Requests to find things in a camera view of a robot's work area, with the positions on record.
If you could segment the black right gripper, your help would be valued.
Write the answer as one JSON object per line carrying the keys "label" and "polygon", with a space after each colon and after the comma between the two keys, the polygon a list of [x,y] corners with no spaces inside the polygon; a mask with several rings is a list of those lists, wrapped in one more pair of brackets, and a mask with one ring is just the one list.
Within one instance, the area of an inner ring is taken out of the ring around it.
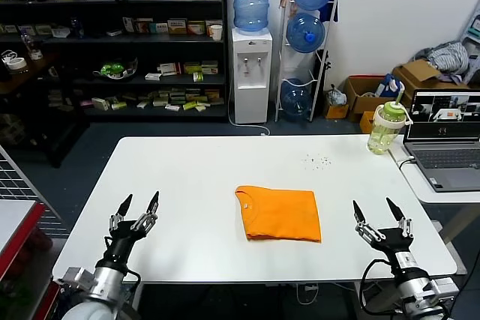
{"label": "black right gripper", "polygon": [[378,231],[366,221],[358,203],[353,200],[355,230],[366,242],[371,242],[372,248],[386,255],[392,271],[417,268],[418,263],[410,252],[410,245],[413,242],[412,219],[407,218],[389,197],[386,198],[386,201],[399,228]]}

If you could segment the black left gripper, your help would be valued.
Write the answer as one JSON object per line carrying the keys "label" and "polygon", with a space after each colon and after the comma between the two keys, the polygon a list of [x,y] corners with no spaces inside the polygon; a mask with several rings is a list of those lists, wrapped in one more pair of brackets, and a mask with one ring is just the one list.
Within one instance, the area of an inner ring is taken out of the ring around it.
{"label": "black left gripper", "polygon": [[97,262],[98,268],[127,268],[128,259],[136,241],[146,236],[158,218],[156,212],[159,205],[157,191],[144,214],[135,222],[123,221],[131,205],[133,195],[130,194],[119,206],[117,212],[109,218],[109,230],[112,241],[106,246],[103,258]]}

